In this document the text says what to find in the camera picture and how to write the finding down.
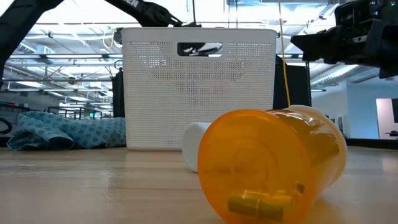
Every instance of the perforated basket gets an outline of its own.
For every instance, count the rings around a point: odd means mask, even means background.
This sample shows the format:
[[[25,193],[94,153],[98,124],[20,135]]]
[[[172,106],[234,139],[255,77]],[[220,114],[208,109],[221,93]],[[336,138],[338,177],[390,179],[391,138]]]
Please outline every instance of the perforated basket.
[[[272,108],[276,32],[127,28],[122,31],[127,147],[179,150],[192,122]],[[220,57],[182,57],[181,42],[219,42]]]

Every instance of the translucent orange plastic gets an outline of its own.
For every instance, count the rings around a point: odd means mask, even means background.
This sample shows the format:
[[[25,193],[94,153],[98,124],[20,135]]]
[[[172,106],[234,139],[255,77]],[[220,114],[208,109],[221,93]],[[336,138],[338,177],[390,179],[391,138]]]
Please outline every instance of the translucent orange plastic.
[[[345,163],[343,135],[306,106],[226,113],[198,151],[202,189],[227,223],[302,223]]]

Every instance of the yellow cable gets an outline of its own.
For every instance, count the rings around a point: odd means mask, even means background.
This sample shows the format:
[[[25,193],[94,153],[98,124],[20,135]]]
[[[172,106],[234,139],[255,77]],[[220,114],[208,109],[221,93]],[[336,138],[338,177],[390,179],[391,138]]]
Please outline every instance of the yellow cable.
[[[287,96],[287,106],[290,106],[290,95],[289,95],[289,87],[287,85],[287,75],[286,75],[286,62],[285,62],[285,45],[284,45],[284,31],[282,28],[282,0],[278,0],[279,4],[279,25],[280,25],[280,39],[282,41],[282,60],[283,60],[283,69],[284,69],[284,80],[285,80],[285,89]]]
[[[104,37],[102,38],[102,43],[104,44],[104,47],[106,47],[107,49],[111,49],[113,47],[113,40],[114,40],[114,32],[112,33],[112,42],[111,45],[108,46],[105,44],[105,32],[104,32]]]

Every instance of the wooden table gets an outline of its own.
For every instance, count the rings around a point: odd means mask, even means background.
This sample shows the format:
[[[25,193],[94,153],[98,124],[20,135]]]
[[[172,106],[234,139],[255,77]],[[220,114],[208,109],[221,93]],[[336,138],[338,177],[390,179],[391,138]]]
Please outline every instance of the wooden table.
[[[1,223],[223,223],[179,152],[0,151]],[[398,151],[351,148],[306,223],[396,223]]]

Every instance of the blue fabric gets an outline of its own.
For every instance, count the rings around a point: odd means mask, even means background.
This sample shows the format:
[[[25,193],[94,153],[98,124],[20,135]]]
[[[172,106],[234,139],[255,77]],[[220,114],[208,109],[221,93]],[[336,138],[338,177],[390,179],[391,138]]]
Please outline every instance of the blue fabric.
[[[13,151],[125,146],[126,123],[124,118],[69,120],[30,111],[18,115],[14,137],[7,145]]]

